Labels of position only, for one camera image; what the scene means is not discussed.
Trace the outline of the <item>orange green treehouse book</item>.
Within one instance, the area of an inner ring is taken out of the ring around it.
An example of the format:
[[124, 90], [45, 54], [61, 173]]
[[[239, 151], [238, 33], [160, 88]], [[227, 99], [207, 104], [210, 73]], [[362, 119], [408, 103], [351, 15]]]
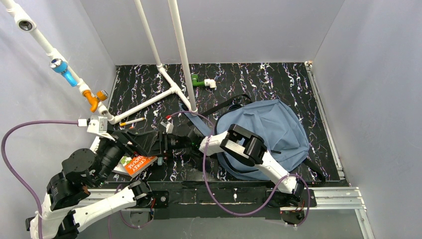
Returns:
[[152, 165], [157, 159], [157, 156], [123, 156], [112, 172], [134, 178]]

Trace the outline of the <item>blue student backpack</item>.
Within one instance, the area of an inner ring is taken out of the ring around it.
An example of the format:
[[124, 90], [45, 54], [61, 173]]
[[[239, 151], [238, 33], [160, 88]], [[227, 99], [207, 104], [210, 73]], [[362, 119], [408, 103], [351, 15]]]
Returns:
[[203, 112], [187, 115], [188, 126], [195, 126], [208, 136], [223, 133], [237, 124], [263, 138], [271, 156], [285, 170], [292, 172], [305, 164], [324, 182], [322, 171], [308, 159], [310, 142], [294, 111], [279, 99], [253, 101], [247, 94], [234, 96]]

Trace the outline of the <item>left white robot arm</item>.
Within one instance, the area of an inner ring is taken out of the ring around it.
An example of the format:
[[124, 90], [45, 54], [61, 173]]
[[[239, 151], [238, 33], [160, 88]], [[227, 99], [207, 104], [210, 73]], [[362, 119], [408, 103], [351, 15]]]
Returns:
[[124, 156], [157, 156], [167, 140], [158, 131], [136, 133], [131, 130], [107, 132], [99, 137], [97, 149], [82, 148], [62, 162], [54, 175], [35, 217], [26, 220], [32, 239], [75, 239], [92, 225], [122, 209], [138, 206], [150, 199], [150, 187], [134, 181], [105, 199], [79, 208], [91, 195], [90, 188], [100, 187]]

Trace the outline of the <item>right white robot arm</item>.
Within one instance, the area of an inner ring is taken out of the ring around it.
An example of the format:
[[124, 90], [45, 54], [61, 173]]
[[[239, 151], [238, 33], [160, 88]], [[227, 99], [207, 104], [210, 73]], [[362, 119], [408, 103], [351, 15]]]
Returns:
[[206, 156], [226, 153], [235, 161], [258, 169], [277, 185], [276, 188], [279, 192], [285, 194], [291, 201], [299, 202], [301, 200], [305, 188], [304, 183], [290, 175], [274, 159], [262, 137], [237, 124], [232, 124], [228, 130], [220, 134], [205, 137], [179, 136], [159, 132], [157, 143], [161, 154], [179, 148], [196, 148]]

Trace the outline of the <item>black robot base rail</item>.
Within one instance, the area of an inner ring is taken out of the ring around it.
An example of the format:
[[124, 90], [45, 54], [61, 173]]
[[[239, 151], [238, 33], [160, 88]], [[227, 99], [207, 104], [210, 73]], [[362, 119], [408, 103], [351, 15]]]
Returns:
[[141, 199], [135, 209], [153, 210], [156, 220], [177, 218], [231, 218], [217, 203], [237, 213], [248, 213], [259, 208], [268, 197], [271, 201], [253, 217], [276, 220], [280, 211], [305, 210], [317, 206], [313, 190], [304, 190], [301, 201], [288, 201], [285, 194], [271, 191], [268, 181], [149, 181], [150, 194]]

